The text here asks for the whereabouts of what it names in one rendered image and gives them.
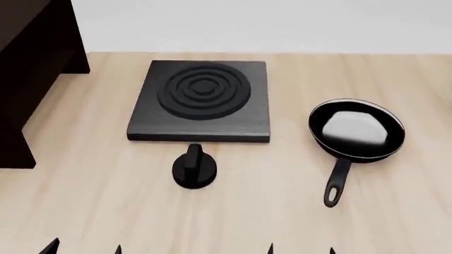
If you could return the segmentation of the dark brown wooden cabinet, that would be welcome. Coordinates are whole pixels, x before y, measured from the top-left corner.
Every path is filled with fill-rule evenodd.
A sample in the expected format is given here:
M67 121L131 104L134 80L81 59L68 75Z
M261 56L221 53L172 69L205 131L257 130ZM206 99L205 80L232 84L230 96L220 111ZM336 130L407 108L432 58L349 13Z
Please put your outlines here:
M35 167L23 127L59 75L88 73L71 0L0 0L0 169Z

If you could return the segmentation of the black round stove knob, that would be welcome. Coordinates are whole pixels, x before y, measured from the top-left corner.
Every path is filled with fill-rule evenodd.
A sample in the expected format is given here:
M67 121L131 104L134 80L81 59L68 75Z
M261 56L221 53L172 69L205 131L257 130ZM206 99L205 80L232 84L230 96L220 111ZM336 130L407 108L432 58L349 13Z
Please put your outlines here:
M201 144L192 143L186 153L174 161L172 176L182 188L205 188L215 180L217 164L212 156L203 151Z

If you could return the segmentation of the black frying pan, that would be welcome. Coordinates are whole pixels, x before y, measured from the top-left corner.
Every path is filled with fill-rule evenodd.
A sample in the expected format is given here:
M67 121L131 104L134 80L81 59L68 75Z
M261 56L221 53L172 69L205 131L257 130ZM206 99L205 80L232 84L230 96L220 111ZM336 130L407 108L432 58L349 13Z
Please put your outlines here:
M323 194L326 207L335 207L345 189L351 164L388 158L403 146L405 128L391 111L361 99L332 99L309 115L310 133L336 158Z

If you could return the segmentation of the black square stove plate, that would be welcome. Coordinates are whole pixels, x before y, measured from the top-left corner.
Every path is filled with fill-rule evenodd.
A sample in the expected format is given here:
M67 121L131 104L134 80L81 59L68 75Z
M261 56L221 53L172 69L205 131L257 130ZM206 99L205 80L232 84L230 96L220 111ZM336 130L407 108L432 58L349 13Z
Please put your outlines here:
M263 61L152 61L126 129L130 141L269 143Z

